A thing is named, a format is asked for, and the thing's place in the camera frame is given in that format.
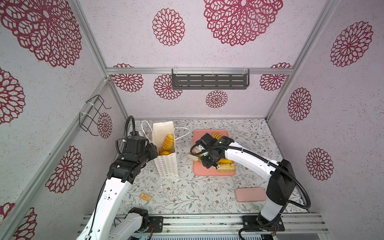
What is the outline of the cream sandwich bread slice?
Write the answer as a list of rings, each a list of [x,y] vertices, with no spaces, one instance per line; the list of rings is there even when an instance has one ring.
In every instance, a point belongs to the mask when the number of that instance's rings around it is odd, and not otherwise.
[[[220,173],[232,173],[236,171],[234,163],[218,164],[217,171]]]

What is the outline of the ridged striped bread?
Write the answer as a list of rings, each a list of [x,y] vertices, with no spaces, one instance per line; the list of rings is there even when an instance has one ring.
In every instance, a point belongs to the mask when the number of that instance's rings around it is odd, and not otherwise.
[[[164,139],[161,150],[170,152],[173,149],[174,143],[175,143],[174,135],[168,134]]]

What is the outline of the white paper bag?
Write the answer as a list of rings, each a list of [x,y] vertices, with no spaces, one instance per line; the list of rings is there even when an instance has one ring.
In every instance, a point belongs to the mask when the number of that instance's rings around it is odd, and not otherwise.
[[[155,165],[161,178],[173,178],[178,173],[178,158],[176,154],[176,141],[186,137],[191,130],[185,127],[175,127],[174,122],[161,122],[150,124],[143,120],[141,129],[146,137],[150,134],[150,142],[157,147],[159,156],[155,158]]]

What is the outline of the long baguette loaf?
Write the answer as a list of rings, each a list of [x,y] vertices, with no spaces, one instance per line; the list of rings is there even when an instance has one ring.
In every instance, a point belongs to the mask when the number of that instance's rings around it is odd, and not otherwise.
[[[167,156],[167,155],[170,155],[172,152],[169,152],[169,151],[162,151],[159,153],[160,156]]]

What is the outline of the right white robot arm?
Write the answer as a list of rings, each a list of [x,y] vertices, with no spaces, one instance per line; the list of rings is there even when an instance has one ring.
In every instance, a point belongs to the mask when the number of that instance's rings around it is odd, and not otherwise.
[[[238,231],[239,238],[244,239],[243,232],[256,232],[271,227],[281,219],[287,205],[301,209],[311,208],[310,196],[304,186],[296,179],[292,164],[283,159],[270,160],[241,146],[235,140],[223,136],[217,140],[210,134],[203,135],[190,148],[190,154],[200,156],[202,165],[209,169],[218,168],[221,159],[236,162],[268,181],[267,200],[259,212],[256,222],[250,227]]]

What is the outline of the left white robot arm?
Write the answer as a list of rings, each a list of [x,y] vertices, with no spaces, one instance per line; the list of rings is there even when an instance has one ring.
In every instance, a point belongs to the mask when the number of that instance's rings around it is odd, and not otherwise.
[[[147,210],[132,208],[124,220],[112,230],[125,194],[147,162],[158,157],[157,147],[137,131],[128,134],[119,157],[110,165],[95,210],[77,237],[78,240],[128,240],[135,232],[149,229]]]

